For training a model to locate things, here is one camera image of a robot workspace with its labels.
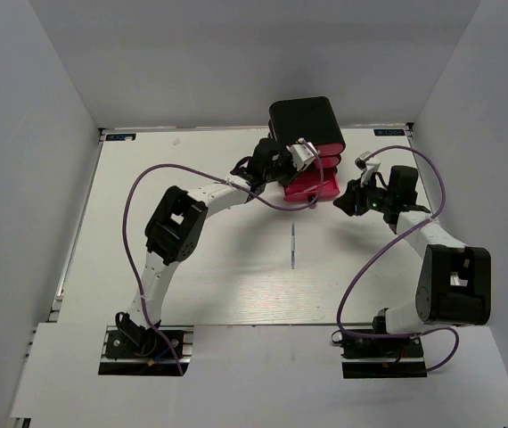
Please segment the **black pink drawer organizer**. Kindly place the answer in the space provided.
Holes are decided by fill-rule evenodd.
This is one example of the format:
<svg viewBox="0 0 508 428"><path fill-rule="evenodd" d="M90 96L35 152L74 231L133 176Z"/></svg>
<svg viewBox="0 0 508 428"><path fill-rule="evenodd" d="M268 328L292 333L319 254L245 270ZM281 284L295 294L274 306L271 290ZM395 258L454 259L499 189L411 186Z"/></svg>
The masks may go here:
<svg viewBox="0 0 508 428"><path fill-rule="evenodd" d="M324 95L276 101L269 107L270 136L293 152L297 177L283 184L286 202L330 200L340 194L337 167L346 143Z"/></svg>

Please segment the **blue white gel pen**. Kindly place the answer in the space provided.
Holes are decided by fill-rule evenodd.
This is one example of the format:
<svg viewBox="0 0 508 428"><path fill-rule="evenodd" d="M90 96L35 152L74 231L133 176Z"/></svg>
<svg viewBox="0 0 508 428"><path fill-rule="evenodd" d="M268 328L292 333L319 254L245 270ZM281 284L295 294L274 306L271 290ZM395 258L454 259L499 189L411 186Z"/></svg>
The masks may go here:
<svg viewBox="0 0 508 428"><path fill-rule="evenodd" d="M296 266L296 229L295 223L291 223L291 247L290 247L290 266L291 270L295 269Z"/></svg>

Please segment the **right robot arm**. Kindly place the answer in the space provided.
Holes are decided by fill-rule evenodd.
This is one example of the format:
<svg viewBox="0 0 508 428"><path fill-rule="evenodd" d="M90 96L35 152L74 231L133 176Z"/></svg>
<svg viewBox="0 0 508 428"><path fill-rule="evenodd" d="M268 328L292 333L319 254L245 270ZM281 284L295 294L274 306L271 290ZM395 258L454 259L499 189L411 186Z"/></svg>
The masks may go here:
<svg viewBox="0 0 508 428"><path fill-rule="evenodd" d="M373 172L365 183L349 181L333 205L350 217L380 212L396 238L422 258L422 268L413 299L373 318L373 348L389 356L404 337L450 325L485 325L492 306L489 251L455 239L417 202L417 169L393 167L387 185L377 185L377 176Z"/></svg>

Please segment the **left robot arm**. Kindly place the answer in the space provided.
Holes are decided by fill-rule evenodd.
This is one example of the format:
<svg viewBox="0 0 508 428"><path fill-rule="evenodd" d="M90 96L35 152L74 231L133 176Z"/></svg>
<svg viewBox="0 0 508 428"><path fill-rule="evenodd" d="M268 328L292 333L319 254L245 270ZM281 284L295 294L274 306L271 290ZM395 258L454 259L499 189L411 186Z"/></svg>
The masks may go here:
<svg viewBox="0 0 508 428"><path fill-rule="evenodd" d="M180 169L212 182L187 191L172 185L162 196L145 229L146 259L136 273L137 293L125 312L116 314L117 328L127 337L127 346L139 356L152 353L157 345L154 332L161 321L163 301L179 264L196 249L207 218L233 206L257 199L266 185L289 184L312 161L313 153L303 144L290 146L262 138L250 157L245 157L224 178L163 163L145 169L132 184L122 219L122 239L129 263L134 259L127 241L127 217L135 189L143 178L158 169Z"/></svg>

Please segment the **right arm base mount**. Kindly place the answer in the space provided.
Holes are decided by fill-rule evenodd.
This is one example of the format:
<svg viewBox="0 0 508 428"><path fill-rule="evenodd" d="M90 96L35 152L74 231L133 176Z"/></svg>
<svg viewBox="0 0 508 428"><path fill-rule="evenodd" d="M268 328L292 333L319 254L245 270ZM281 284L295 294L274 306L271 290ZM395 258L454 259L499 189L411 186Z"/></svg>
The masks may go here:
<svg viewBox="0 0 508 428"><path fill-rule="evenodd" d="M344 379L412 379L427 376L419 339L371 339L334 331Z"/></svg>

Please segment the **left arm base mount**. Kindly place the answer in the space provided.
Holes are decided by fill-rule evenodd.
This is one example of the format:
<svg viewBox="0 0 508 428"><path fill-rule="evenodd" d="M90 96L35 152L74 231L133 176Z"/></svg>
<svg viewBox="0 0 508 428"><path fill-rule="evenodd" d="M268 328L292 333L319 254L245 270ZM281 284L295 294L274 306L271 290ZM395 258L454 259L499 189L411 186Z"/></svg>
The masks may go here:
<svg viewBox="0 0 508 428"><path fill-rule="evenodd" d="M167 326L163 333L174 347L184 375L192 357L193 327ZM98 375L178 377L181 373L168 345L155 332L143 349L138 350L117 327L108 326Z"/></svg>

